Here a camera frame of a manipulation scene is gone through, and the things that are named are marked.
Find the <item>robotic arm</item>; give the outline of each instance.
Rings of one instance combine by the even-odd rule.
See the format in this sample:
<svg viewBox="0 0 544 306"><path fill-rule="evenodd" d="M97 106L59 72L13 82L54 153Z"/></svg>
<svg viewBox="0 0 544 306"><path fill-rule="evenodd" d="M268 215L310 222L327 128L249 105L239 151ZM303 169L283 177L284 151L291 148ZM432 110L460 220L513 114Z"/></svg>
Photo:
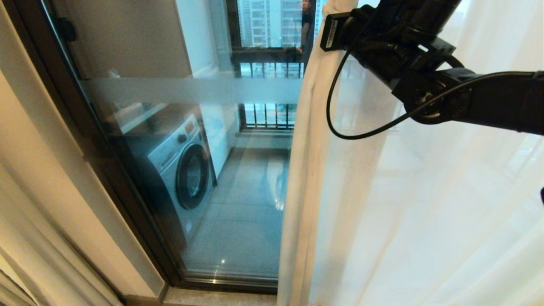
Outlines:
<svg viewBox="0 0 544 306"><path fill-rule="evenodd" d="M405 118L422 124L455 120L544 134L541 71L475 74L453 57L454 46L437 37L460 2L381 0L376 8L364 5L332 14L325 21L321 48L348 50L341 66L351 53L403 102ZM437 71L443 63L452 68ZM377 132L345 136L332 127L328 106L327 117L333 133L344 139L366 138L402 121Z"/></svg>

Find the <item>washing machine control panel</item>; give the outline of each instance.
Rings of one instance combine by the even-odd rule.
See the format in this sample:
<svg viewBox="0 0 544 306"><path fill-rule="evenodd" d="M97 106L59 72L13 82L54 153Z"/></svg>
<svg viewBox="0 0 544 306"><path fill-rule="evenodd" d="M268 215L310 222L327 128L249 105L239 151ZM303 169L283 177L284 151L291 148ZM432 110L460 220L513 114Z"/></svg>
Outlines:
<svg viewBox="0 0 544 306"><path fill-rule="evenodd" d="M177 160L182 153L188 140L201 135L198 122L194 115L191 115L172 135L158 145L147 158L155 169L162 173L169 165Z"/></svg>

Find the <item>tiled floor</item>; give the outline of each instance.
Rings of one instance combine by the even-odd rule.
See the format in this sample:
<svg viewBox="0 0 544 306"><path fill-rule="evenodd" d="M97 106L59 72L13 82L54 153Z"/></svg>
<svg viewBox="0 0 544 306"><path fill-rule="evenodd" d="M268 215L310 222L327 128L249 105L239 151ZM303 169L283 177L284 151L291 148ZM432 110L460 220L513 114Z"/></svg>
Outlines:
<svg viewBox="0 0 544 306"><path fill-rule="evenodd" d="M232 151L182 255L190 271L277 277L288 156L286 150Z"/></svg>

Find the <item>washing machine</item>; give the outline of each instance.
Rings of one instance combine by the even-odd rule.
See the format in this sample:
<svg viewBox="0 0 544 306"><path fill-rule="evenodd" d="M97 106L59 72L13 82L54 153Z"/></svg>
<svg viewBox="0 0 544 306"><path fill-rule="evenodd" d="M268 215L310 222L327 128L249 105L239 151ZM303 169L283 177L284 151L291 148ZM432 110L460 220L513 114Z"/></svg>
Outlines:
<svg viewBox="0 0 544 306"><path fill-rule="evenodd" d="M213 177L209 159L203 132L193 114L147 155L175 207L187 244L203 222L208 206Z"/></svg>

